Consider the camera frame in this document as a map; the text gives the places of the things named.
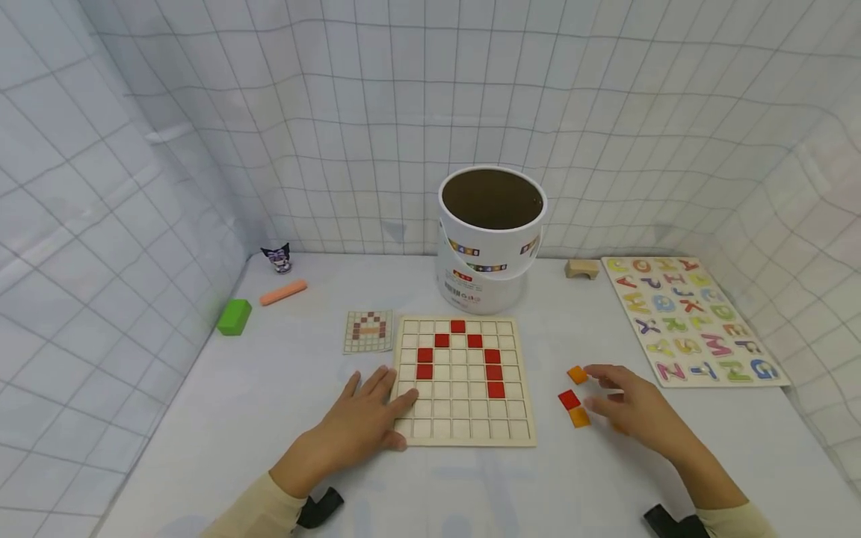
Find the white cylindrical container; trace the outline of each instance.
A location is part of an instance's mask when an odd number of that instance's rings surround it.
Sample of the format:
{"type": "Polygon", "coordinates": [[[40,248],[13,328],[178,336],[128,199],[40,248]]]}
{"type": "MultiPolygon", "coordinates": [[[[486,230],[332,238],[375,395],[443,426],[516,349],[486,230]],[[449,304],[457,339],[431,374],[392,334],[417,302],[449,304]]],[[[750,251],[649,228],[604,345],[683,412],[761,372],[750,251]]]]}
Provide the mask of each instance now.
{"type": "Polygon", "coordinates": [[[542,242],[541,186],[514,170],[474,166],[447,177],[438,200],[440,293],[473,314],[514,305],[542,242]]]}

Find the orange chalk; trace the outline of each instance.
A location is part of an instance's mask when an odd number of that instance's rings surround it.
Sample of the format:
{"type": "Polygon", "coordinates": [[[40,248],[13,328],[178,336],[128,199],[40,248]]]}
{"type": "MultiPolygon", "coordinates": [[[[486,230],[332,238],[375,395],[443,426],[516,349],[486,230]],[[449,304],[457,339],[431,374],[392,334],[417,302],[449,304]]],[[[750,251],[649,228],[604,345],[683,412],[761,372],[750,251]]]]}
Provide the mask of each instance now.
{"type": "Polygon", "coordinates": [[[307,289],[307,287],[308,287],[307,282],[303,281],[302,279],[299,279],[298,281],[292,281],[287,286],[285,286],[283,288],[278,288],[278,289],[270,291],[267,294],[261,295],[260,304],[262,306],[271,305],[272,303],[277,302],[277,301],[284,299],[286,297],[289,297],[290,295],[297,294],[300,291],[307,289]]]}
{"type": "Polygon", "coordinates": [[[568,412],[568,416],[571,417],[571,422],[573,422],[574,428],[582,428],[583,426],[588,426],[592,423],[592,421],[589,420],[589,415],[586,414],[586,409],[583,407],[574,407],[568,412]]]}
{"type": "Polygon", "coordinates": [[[586,372],[583,371],[583,368],[579,366],[575,366],[574,368],[568,370],[568,377],[570,377],[571,381],[577,383],[578,385],[580,383],[585,383],[586,380],[589,379],[589,376],[586,375],[586,372]]]}

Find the sleeve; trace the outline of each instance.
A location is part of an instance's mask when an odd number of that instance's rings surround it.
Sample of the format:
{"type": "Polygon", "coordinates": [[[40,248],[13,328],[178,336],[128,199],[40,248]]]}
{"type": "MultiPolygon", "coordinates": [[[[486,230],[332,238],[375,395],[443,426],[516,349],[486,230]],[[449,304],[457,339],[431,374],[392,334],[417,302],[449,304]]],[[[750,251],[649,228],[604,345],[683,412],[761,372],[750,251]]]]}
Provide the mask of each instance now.
{"type": "Polygon", "coordinates": [[[711,538],[777,538],[768,520],[752,503],[723,510],[700,510],[697,516],[711,538]]]}
{"type": "Polygon", "coordinates": [[[201,538],[285,538],[296,526],[305,501],[283,492],[266,473],[204,530],[201,538]]]}

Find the kuromi figurine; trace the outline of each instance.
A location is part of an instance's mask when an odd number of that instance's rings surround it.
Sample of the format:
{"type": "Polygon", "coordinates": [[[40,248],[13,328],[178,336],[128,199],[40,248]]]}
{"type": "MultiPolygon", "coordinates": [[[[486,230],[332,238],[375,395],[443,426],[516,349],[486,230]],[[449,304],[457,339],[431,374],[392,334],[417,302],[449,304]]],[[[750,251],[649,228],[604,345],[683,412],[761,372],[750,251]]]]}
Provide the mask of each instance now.
{"type": "Polygon", "coordinates": [[[275,272],[279,275],[285,275],[293,268],[293,264],[290,263],[290,243],[285,244],[280,249],[261,248],[260,250],[272,262],[272,265],[275,266],[275,272]]]}

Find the wooden grid board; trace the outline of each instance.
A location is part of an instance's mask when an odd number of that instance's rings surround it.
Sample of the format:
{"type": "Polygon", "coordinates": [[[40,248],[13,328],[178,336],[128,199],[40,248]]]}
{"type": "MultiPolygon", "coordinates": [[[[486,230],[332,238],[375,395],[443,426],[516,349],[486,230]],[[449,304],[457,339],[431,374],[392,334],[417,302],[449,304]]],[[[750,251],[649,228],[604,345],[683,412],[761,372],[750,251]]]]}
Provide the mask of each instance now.
{"type": "Polygon", "coordinates": [[[661,386],[789,385],[699,259],[601,261],[661,386]]]}
{"type": "Polygon", "coordinates": [[[411,445],[534,447],[535,421],[513,318],[404,316],[392,398],[418,389],[394,428],[411,445]]]}
{"type": "Polygon", "coordinates": [[[389,351],[394,342],[391,310],[347,312],[344,354],[389,351]]]}

